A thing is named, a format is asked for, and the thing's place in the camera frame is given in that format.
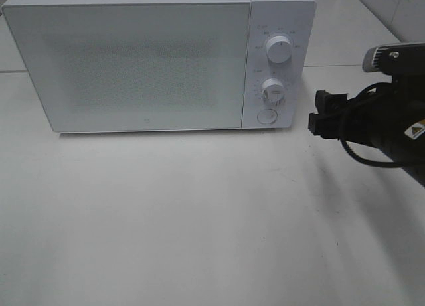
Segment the white microwave oven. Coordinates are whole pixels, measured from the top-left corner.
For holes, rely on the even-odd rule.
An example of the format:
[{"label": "white microwave oven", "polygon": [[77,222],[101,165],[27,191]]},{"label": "white microwave oven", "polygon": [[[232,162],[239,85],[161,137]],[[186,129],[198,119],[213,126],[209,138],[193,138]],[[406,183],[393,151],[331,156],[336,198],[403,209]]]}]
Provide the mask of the white microwave oven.
[{"label": "white microwave oven", "polygon": [[283,128],[314,0],[8,0],[54,131]]}]

